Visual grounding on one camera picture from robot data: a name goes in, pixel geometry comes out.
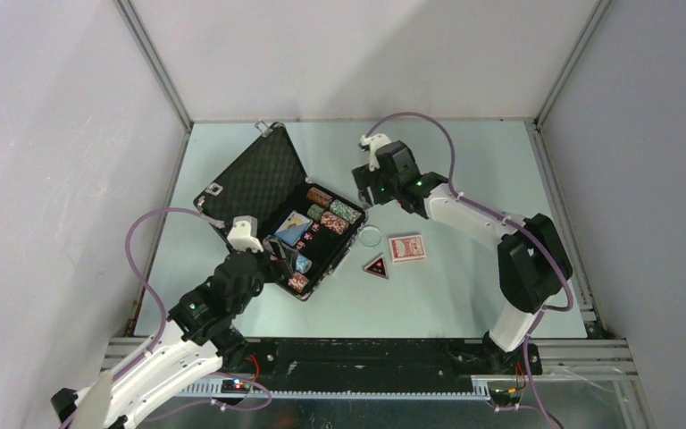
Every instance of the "playing card box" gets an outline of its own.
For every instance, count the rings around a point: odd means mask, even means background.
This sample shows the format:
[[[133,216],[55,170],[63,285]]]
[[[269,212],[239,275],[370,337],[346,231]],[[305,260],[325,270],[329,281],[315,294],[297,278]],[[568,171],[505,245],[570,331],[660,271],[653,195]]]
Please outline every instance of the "playing card box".
[[[388,239],[391,260],[394,263],[420,261],[427,257],[422,235],[407,235]]]
[[[350,249],[365,211],[308,177],[285,125],[276,122],[194,199],[201,213],[225,222],[216,229],[227,244],[232,219],[256,218],[259,240],[271,237],[298,250],[304,266],[278,284],[308,299]]]

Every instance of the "wire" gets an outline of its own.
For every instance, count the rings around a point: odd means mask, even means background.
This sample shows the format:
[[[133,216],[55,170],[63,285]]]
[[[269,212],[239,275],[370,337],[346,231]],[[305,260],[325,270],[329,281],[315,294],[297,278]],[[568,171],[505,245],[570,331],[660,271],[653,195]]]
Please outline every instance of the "wire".
[[[520,409],[534,409],[535,411],[540,411],[539,409],[533,407],[532,405],[519,405],[519,406],[512,406],[512,407],[500,407],[498,404],[493,402],[492,400],[489,400],[488,402],[485,402],[486,405],[489,407],[493,408],[497,413],[501,411],[519,411]],[[564,425],[557,419],[553,414],[548,413],[548,417],[550,420],[553,422],[554,425],[558,427],[558,429],[564,429]]]
[[[254,355],[248,355],[248,356],[246,357],[246,360],[250,360],[251,362],[254,362],[254,369],[255,369],[255,371],[254,371],[254,379],[253,379],[253,381],[255,382],[255,381],[259,378],[259,373],[260,373],[260,371],[259,371],[259,361],[256,360],[256,356],[254,356]]]
[[[514,367],[514,385],[519,389],[519,362],[517,362]]]
[[[548,263],[551,265],[551,268],[553,268],[554,272],[556,273],[556,277],[558,278],[559,282],[561,282],[561,286],[565,291],[566,294],[566,306],[564,307],[555,307],[555,306],[543,306],[544,309],[548,310],[556,310],[556,311],[569,311],[574,307],[574,299],[572,296],[572,292],[569,290],[569,287],[566,282],[566,276],[564,275],[564,272],[562,272],[561,268],[559,268],[558,264],[556,263],[556,260],[551,256],[551,254],[548,252],[545,246],[543,246],[543,243],[541,243],[538,239],[535,238],[534,235],[532,235],[531,232],[527,231],[520,225],[519,223],[507,219],[506,216],[502,212],[498,212],[488,206],[485,206],[477,201],[474,201],[472,199],[469,199],[464,196],[463,193],[459,192],[456,190],[456,187],[454,186],[454,170],[456,169],[456,147],[454,146],[454,140],[451,138],[451,135],[448,134],[448,130],[446,130],[446,127],[444,127],[440,122],[438,122],[436,119],[432,118],[431,116],[428,116],[426,114],[420,114],[417,112],[401,112],[397,114],[390,114],[382,119],[380,119],[377,123],[375,123],[369,131],[366,133],[366,137],[371,136],[380,126],[388,121],[392,121],[396,118],[401,118],[405,116],[413,116],[416,118],[424,119],[427,122],[432,123],[438,129],[440,132],[443,133],[443,136],[446,137],[446,140],[448,141],[448,145],[450,146],[451,149],[451,164],[448,167],[448,189],[451,191],[451,194],[454,195],[454,197],[457,197],[461,202],[467,204],[468,206],[474,207],[480,211],[482,211],[484,214],[489,216],[492,219],[495,219],[497,221],[502,221],[506,222],[511,226],[512,228],[517,229],[519,232],[521,232],[528,240],[532,242],[532,244],[537,248],[537,250],[543,255],[543,257],[546,258]]]
[[[232,406],[232,405],[229,405],[229,404],[225,404],[224,402],[220,402],[219,400],[216,400],[216,399],[214,399],[214,398],[211,398],[211,399],[209,399],[209,400],[193,400],[193,401],[190,401],[190,402],[187,403],[187,404],[184,404],[184,405],[182,405],[182,406],[180,406],[180,407],[175,408],[175,409],[172,410],[172,411],[167,411],[166,413],[161,414],[161,415],[159,415],[159,416],[148,417],[148,418],[146,418],[146,419],[144,419],[144,420],[147,421],[147,422],[156,422],[156,421],[159,421],[159,420],[164,420],[165,418],[172,417],[172,416],[174,416],[174,415],[180,413],[181,411],[183,411],[183,410],[185,410],[185,409],[188,409],[188,408],[191,408],[191,407],[194,407],[194,406],[196,406],[196,405],[205,405],[205,404],[217,405],[217,404],[219,404],[219,405],[220,405],[220,408],[222,408],[222,409],[232,409],[232,410],[235,410],[235,411],[250,412],[250,411],[257,411],[257,410],[259,410],[259,409],[265,408],[265,407],[269,406],[270,403],[272,403],[272,393],[269,391],[269,389],[267,389],[266,387],[264,387],[262,384],[257,383],[257,382],[255,382],[255,381],[253,381],[253,380],[247,380],[247,379],[243,379],[243,378],[237,377],[237,376],[235,376],[235,375],[233,375],[233,374],[220,373],[220,372],[217,372],[217,373],[215,373],[215,374],[217,374],[217,375],[219,375],[219,376],[221,376],[221,377],[224,377],[225,379],[231,379],[231,380],[238,379],[238,380],[240,380],[240,381],[243,382],[243,383],[251,384],[252,386],[254,386],[254,387],[256,387],[257,389],[259,389],[260,391],[264,392],[264,394],[266,394],[266,396],[267,396],[267,399],[266,399],[262,404],[259,404],[259,405],[255,406],[255,407],[246,407],[246,408],[235,407],[235,406]]]
[[[522,369],[522,364],[520,364],[519,362],[517,362],[517,363],[516,363],[516,367],[517,367],[517,369],[519,369],[520,375],[522,376],[522,381],[524,382],[524,384],[522,385],[522,387],[519,388],[519,390],[522,390],[522,389],[524,389],[525,387],[527,387],[527,379],[524,377],[524,370]]]
[[[538,324],[540,324],[540,320],[543,318],[543,315],[545,314],[546,310],[553,310],[553,311],[560,311],[560,312],[566,312],[574,308],[574,297],[572,296],[572,291],[569,290],[569,285],[567,284],[566,281],[566,276],[564,275],[564,272],[561,270],[561,268],[558,266],[556,263],[556,260],[553,258],[553,256],[548,252],[548,249],[546,249],[545,246],[543,246],[543,243],[540,242],[534,235],[532,235],[531,232],[527,231],[521,224],[507,218],[503,212],[498,212],[488,206],[485,206],[477,201],[474,201],[470,198],[467,198],[464,196],[464,193],[459,192],[456,190],[456,187],[454,186],[454,171],[456,169],[456,147],[454,146],[454,140],[451,138],[451,135],[448,133],[448,130],[446,130],[446,127],[444,127],[440,122],[438,122],[435,118],[432,118],[431,116],[427,114],[420,114],[417,112],[400,112],[397,114],[390,114],[379,121],[375,123],[369,131],[365,134],[366,137],[371,136],[380,126],[388,121],[391,121],[396,118],[401,118],[401,117],[416,117],[420,119],[424,119],[427,122],[432,123],[438,129],[440,132],[443,133],[443,136],[446,138],[448,141],[448,146],[450,147],[451,150],[451,164],[448,167],[448,189],[451,191],[451,194],[453,194],[454,197],[456,197],[459,201],[462,203],[476,208],[483,212],[485,215],[490,217],[491,219],[495,219],[500,222],[507,223],[509,226],[512,228],[517,229],[519,232],[524,235],[527,240],[529,240],[533,246],[543,255],[543,257],[546,258],[546,261],[548,261],[548,264],[551,266],[551,268],[554,270],[554,273],[556,273],[556,277],[558,278],[559,282],[561,283],[562,289],[564,289],[564,293],[566,295],[566,305],[563,307],[560,306],[549,306],[549,305],[544,305],[542,309],[538,312],[538,315],[535,317],[535,320],[532,322],[532,325],[530,326],[530,329],[527,331],[527,333],[524,335],[524,341],[523,341],[523,354],[524,354],[524,364],[527,368],[527,378],[530,380],[530,386],[532,387],[532,392],[535,395],[535,400],[538,402],[538,408],[540,409],[540,412],[543,413],[543,416],[548,420],[548,422],[551,425],[558,425],[559,427],[563,427],[561,425],[561,422],[556,420],[555,417],[553,417],[550,413],[547,412],[546,408],[543,406],[543,401],[540,399],[540,395],[538,394],[538,389],[535,387],[535,382],[532,380],[532,370],[530,369],[530,360],[528,359],[528,346],[529,346],[529,339],[530,335],[532,335],[532,332],[535,330],[535,328],[538,327]]]
[[[166,207],[166,208],[161,208],[158,210],[154,210],[151,212],[148,212],[142,216],[140,216],[137,221],[135,221],[131,226],[130,229],[128,230],[128,235],[125,237],[125,255],[128,258],[128,264],[130,264],[130,269],[132,269],[132,272],[135,274],[135,276],[138,278],[140,281],[140,284],[143,285],[143,288],[151,294],[151,298],[154,300],[156,303],[156,306],[159,308],[159,313],[161,314],[161,319],[159,321],[159,329],[156,331],[154,334],[154,337],[152,340],[148,343],[148,346],[146,346],[147,351],[151,351],[153,348],[155,348],[159,340],[162,338],[162,334],[164,333],[164,326],[167,323],[167,310],[164,308],[164,303],[162,301],[162,298],[159,297],[159,294],[156,293],[156,290],[154,290],[153,287],[151,287],[150,284],[148,284],[148,281],[146,280],[146,277],[143,275],[143,273],[140,272],[138,269],[138,266],[135,265],[135,260],[132,257],[132,249],[130,248],[130,243],[132,242],[132,235],[133,232],[138,228],[140,224],[142,224],[146,219],[151,218],[156,215],[164,215],[168,213],[185,213],[187,215],[193,215],[199,219],[202,219],[206,221],[207,223],[210,223],[211,225],[217,226],[219,228],[224,226],[224,223],[222,221],[218,221],[215,219],[212,219],[211,217],[198,213],[195,210],[190,210],[187,208],[179,208],[179,207]],[[128,371],[140,363],[141,359],[143,359],[144,352],[141,352],[138,356],[134,357],[125,367],[120,369],[116,374],[113,375],[112,378],[112,383],[116,382],[119,380],[123,375],[128,373]],[[75,411],[73,411],[67,418],[64,419],[62,424],[59,426],[59,429],[66,429],[67,427],[70,426],[70,423],[75,417]]]

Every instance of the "blue poker chip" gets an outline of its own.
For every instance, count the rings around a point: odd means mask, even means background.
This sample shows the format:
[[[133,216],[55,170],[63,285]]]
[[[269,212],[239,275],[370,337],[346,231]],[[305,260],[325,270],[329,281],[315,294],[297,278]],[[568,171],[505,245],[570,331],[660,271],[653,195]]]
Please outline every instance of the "blue poker chip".
[[[310,261],[307,257],[298,255],[298,259],[296,259],[296,271],[301,274],[306,274],[311,267],[312,261]]]

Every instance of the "light blue table surface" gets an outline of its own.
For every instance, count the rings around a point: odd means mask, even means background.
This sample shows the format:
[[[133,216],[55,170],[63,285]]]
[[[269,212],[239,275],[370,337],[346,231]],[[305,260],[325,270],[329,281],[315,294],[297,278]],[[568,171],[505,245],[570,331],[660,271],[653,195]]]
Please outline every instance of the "light blue table surface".
[[[456,143],[458,189],[482,203],[521,215],[550,215],[538,166],[523,122],[444,121]],[[314,181],[353,201],[351,169],[368,154],[357,142],[373,122],[289,122],[290,137]],[[414,152],[422,172],[448,175],[449,150],[442,134],[428,122],[385,124],[393,140]],[[193,198],[258,137],[252,123],[197,123],[191,133],[172,206],[193,208]],[[355,243],[335,274],[306,301],[268,284],[236,327],[246,336],[480,338],[493,326],[504,303],[498,287],[496,255],[466,234],[389,203],[370,210],[369,222],[381,229],[377,248]],[[393,265],[389,280],[364,273],[379,253],[389,261],[387,237],[419,232],[427,259]],[[220,238],[206,223],[171,214],[164,225],[150,283],[167,308],[211,275],[227,256]],[[563,305],[560,292],[555,304]],[[135,334],[153,332],[158,310],[145,296]],[[584,338],[580,312],[548,313],[537,338]]]

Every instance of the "metal corner post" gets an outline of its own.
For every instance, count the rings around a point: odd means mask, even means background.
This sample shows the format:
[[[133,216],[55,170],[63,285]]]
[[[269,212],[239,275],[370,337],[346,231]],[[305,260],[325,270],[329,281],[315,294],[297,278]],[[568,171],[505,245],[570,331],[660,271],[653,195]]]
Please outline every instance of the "metal corner post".
[[[543,106],[540,108],[540,111],[535,118],[535,123],[538,125],[538,127],[542,128],[545,124],[548,116],[551,113],[551,110],[553,109],[556,99],[558,98],[559,94],[561,94],[566,82],[572,76],[575,66],[580,61],[580,58],[582,58],[582,53],[590,44],[590,41],[593,39],[593,35],[600,26],[613,2],[613,0],[598,0],[596,5],[593,7],[593,11],[590,13],[588,20],[585,23],[585,27],[582,28],[580,36],[577,38],[577,42],[575,42],[574,47],[572,48],[572,52],[570,52],[569,56],[566,58],[561,71],[558,73],[558,76],[554,81],[553,87],[551,87],[550,91],[548,92],[548,95],[543,102]]]
[[[574,237],[574,229],[572,227],[572,223],[570,222],[569,211],[567,210],[565,204],[564,195],[554,173],[550,154],[546,149],[543,136],[540,134],[540,130],[535,123],[527,122],[526,124],[527,133],[530,137],[532,153],[535,156],[535,162],[538,164],[538,170],[540,172],[540,177],[543,180],[543,188],[546,191],[548,203],[551,206],[554,223],[561,234],[566,253],[572,260],[572,268],[574,271],[575,280],[574,288],[576,292],[579,292],[575,293],[577,302],[581,311],[593,312],[593,294],[590,290],[588,276],[585,273],[582,258],[580,256],[580,250],[577,247]]]
[[[188,148],[188,142],[190,141],[190,130],[185,131],[185,135],[180,143],[180,150],[178,151],[178,157],[175,161],[174,169],[172,170],[172,176],[170,178],[170,184],[167,187],[167,193],[164,196],[163,207],[169,207],[172,204],[172,197],[175,192],[175,185],[177,185],[177,179],[180,177],[180,169],[182,168],[182,161],[185,158],[185,151]],[[156,233],[154,236],[154,243],[151,245],[151,250],[148,252],[148,258],[146,263],[146,270],[144,275],[146,279],[151,275],[151,269],[154,267],[154,258],[156,258],[156,250],[159,249],[159,241],[162,239],[162,233],[164,232],[164,223],[167,221],[167,216],[159,216],[156,223]],[[130,318],[124,326],[124,335],[132,335],[135,330],[135,323],[138,321],[138,316],[140,314],[140,308],[143,305],[143,295],[146,290],[143,284],[138,285],[138,292],[136,293],[136,299],[132,302],[132,309],[130,313]]]
[[[125,20],[130,33],[135,39],[136,44],[140,48],[140,52],[146,58],[146,62],[151,67],[151,71],[154,73],[156,80],[164,92],[164,95],[170,102],[172,109],[178,115],[178,119],[182,123],[183,128],[186,132],[190,132],[193,129],[193,119],[188,114],[188,110],[180,98],[180,94],[172,82],[167,69],[164,67],[162,58],[156,52],[154,43],[148,36],[146,27],[143,25],[143,21],[140,20],[140,16],[132,4],[131,0],[114,0],[117,4],[117,8],[120,10],[120,15]]]

